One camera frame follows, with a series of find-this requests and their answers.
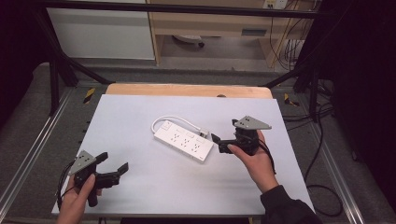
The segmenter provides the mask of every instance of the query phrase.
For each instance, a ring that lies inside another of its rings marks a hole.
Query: hand
[[[64,195],[64,201],[62,202],[61,211],[56,222],[57,224],[77,224],[81,221],[85,211],[85,204],[94,184],[95,175],[90,175],[78,192],[78,189],[71,189],[75,186],[75,182],[74,176],[70,176],[66,190],[71,190]],[[101,195],[102,191],[98,190],[96,193],[97,195]]]
[[[265,142],[262,132],[257,131],[257,133],[259,138]],[[259,147],[254,156],[249,156],[240,147],[234,145],[228,145],[228,149],[245,164],[250,177],[262,193],[279,185],[276,181],[270,158],[262,148]]]

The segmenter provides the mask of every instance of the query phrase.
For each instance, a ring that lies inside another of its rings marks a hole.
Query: white table
[[[313,208],[276,100],[103,95],[79,151],[93,156],[108,152],[109,158],[98,165],[99,173],[113,172],[125,162],[130,170],[119,185],[104,190],[97,206],[87,205],[87,215],[255,217],[264,213],[260,191],[234,155],[220,154],[214,145],[205,164],[200,164],[156,141],[150,125],[164,115],[180,116],[222,139],[234,139],[232,119],[250,115],[269,123],[273,129],[263,133],[278,182],[291,198]],[[57,206],[52,213],[59,213]]]

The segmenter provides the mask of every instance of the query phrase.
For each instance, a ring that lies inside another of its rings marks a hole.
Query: plug
[[[199,135],[203,138],[206,138],[209,135],[209,131],[206,129],[200,129],[199,130]]]

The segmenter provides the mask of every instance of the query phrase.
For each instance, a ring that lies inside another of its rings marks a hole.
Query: white power strip
[[[163,123],[154,137],[200,163],[205,162],[207,154],[213,147],[213,142],[177,126],[169,120]]]

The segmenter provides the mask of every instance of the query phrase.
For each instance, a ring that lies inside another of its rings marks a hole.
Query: black sleeve
[[[268,190],[261,200],[265,208],[262,224],[322,223],[306,203],[291,199],[283,186]]]

